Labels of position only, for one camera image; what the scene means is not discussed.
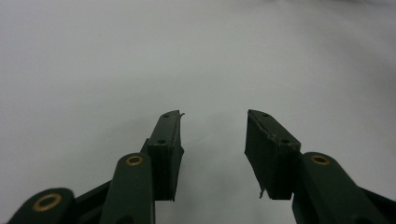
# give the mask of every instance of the white surface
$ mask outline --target white surface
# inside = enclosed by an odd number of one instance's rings
[[[294,223],[259,200],[248,109],[396,198],[396,2],[0,2],[0,221],[43,189],[111,178],[179,109],[177,200],[157,223]]]

